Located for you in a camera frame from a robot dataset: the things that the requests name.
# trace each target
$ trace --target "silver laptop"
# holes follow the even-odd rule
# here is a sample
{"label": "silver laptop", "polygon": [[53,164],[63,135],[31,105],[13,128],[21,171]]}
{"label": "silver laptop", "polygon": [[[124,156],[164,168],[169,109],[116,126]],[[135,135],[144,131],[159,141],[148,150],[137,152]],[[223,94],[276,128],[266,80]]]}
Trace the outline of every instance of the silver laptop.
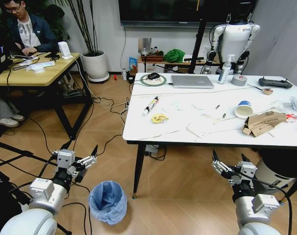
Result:
{"label": "silver laptop", "polygon": [[178,76],[172,75],[173,87],[175,88],[214,88],[213,83],[207,76]]}

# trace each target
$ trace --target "television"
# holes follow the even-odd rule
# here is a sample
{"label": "television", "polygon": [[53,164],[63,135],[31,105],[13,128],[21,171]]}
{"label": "television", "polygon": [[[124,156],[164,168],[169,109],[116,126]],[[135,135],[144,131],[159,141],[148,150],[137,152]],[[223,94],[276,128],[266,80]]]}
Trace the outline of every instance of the television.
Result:
{"label": "television", "polygon": [[119,0],[120,22],[122,26],[198,27],[206,18],[207,26],[213,26],[226,22],[229,12],[232,20],[246,21],[256,1],[205,0],[205,7],[204,0]]}

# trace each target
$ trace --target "cardboard box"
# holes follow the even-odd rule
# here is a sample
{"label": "cardboard box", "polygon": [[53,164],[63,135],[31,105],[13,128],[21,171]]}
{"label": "cardboard box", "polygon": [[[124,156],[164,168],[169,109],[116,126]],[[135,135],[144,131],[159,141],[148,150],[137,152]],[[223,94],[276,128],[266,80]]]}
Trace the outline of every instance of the cardboard box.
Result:
{"label": "cardboard box", "polygon": [[242,128],[246,135],[257,137],[272,130],[286,120],[286,114],[269,111],[260,115],[249,116]]}

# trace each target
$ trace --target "person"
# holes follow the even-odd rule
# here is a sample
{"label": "person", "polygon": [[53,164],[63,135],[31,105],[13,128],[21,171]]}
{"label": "person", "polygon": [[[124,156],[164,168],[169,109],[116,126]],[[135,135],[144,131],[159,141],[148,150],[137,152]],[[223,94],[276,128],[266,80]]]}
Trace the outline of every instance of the person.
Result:
{"label": "person", "polygon": [[23,0],[2,0],[5,10],[15,19],[8,19],[11,38],[30,55],[36,52],[58,52],[57,38],[49,24],[41,17],[29,14]]}
{"label": "person", "polygon": [[[57,52],[57,38],[49,24],[41,17],[29,14],[26,2],[23,0],[2,0],[5,10],[15,19],[8,19],[11,38],[22,50],[23,54],[30,55],[36,52]],[[19,110],[0,95],[0,125],[16,127],[24,117],[18,114]]]}

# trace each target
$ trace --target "blue trash can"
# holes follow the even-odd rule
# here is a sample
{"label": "blue trash can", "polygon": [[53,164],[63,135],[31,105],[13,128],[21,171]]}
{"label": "blue trash can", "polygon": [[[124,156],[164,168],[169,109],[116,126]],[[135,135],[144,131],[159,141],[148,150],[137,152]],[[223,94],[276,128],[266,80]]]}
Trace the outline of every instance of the blue trash can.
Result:
{"label": "blue trash can", "polygon": [[127,197],[115,181],[104,181],[90,193],[89,206],[92,216],[114,225],[122,221],[127,212]]}

